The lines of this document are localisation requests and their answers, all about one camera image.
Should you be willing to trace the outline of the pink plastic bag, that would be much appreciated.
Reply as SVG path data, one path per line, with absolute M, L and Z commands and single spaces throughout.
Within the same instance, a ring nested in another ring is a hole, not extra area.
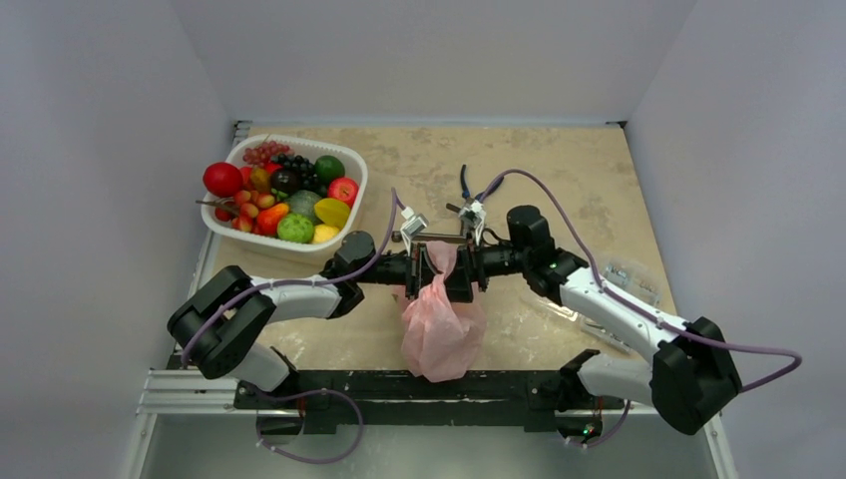
M 436 266 L 434 282 L 423 286 L 415 299 L 394 288 L 401 310 L 404 333 L 400 351 L 408 370 L 416 377 L 437 383 L 463 377 L 476 361 L 487 329 L 487 317 L 479 297 L 470 303 L 452 302 L 445 279 L 457 270 L 458 249 L 442 241 L 426 243 L 426 265 Z

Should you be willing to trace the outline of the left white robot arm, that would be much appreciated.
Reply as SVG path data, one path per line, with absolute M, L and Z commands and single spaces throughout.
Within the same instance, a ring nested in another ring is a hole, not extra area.
M 296 398 L 296 370 L 282 353 L 258 343 L 267 325 L 342 317 L 363 300 L 364 283 L 402 285 L 416 295 L 422 280 L 437 272 L 422 243 L 379 253 L 370 234 L 354 232 L 309 278 L 261 279 L 237 265 L 225 267 L 172 314 L 167 331 L 204 378 L 235 378 L 271 407 L 283 408 Z

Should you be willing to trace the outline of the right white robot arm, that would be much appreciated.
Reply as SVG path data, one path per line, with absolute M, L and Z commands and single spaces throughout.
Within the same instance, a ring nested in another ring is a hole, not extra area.
M 580 353 L 560 370 L 560 409 L 612 396 L 649 405 L 674 430 L 693 435 L 740 393 L 742 382 L 715 323 L 655 310 L 603 280 L 587 260 L 556 245 L 536 207 L 512 208 L 507 225 L 504 241 L 459 246 L 445 279 L 449 297 L 471 299 L 473 287 L 518 274 L 537 296 L 597 322 L 638 356 Z

